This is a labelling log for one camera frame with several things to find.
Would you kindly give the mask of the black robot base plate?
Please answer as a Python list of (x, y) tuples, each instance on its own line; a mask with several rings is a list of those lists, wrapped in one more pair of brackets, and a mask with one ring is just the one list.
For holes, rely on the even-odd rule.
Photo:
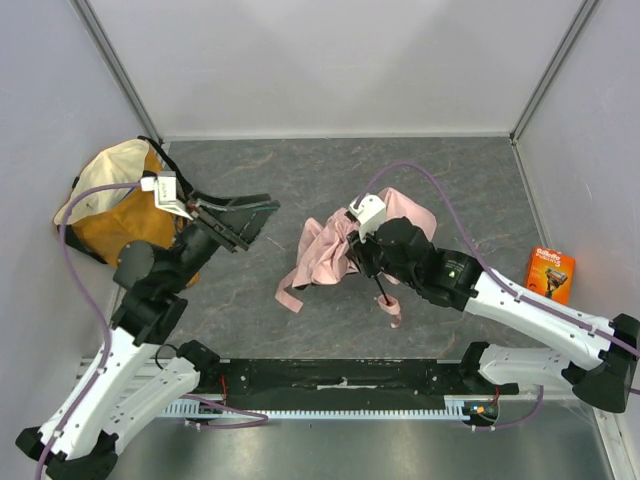
[(512, 396), (471, 371), (467, 360), (227, 359), (196, 340), (178, 355), (202, 368), (197, 394), (226, 395), (235, 408), (437, 407), (452, 396)]

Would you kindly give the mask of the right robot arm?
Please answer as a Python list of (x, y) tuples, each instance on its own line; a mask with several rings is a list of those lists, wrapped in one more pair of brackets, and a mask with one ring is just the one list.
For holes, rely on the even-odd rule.
[(611, 413), (625, 411), (639, 361), (639, 322), (587, 314), (536, 294), (465, 253), (440, 249), (408, 218), (347, 236), (367, 277), (385, 274), (432, 305), (494, 320), (538, 342), (507, 348), (474, 342), (460, 364), (471, 387), (535, 385), (569, 391)]

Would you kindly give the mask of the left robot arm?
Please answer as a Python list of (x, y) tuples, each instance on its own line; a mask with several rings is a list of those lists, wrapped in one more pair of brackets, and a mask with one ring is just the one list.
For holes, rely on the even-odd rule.
[(187, 300), (180, 292), (219, 248), (246, 250), (280, 207), (268, 194), (196, 198), (191, 222), (169, 247), (136, 240), (117, 258), (125, 291), (103, 323), (101, 348), (50, 419), (24, 429), (17, 447), (36, 461), (36, 478), (105, 479), (128, 443), (172, 401), (219, 372), (219, 356), (196, 340), (127, 399), (129, 381), (165, 344)]

